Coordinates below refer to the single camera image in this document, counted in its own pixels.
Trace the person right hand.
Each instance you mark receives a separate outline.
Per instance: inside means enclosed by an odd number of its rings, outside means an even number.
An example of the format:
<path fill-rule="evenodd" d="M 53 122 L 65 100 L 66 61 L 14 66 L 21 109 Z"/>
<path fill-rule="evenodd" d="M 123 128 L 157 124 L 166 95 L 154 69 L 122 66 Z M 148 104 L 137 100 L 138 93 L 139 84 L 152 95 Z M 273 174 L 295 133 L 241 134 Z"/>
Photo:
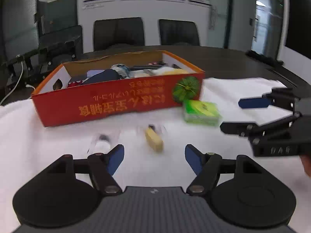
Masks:
<path fill-rule="evenodd" d="M 311 177 L 311 158 L 308 155 L 300 155 L 301 163 L 307 176 Z"/>

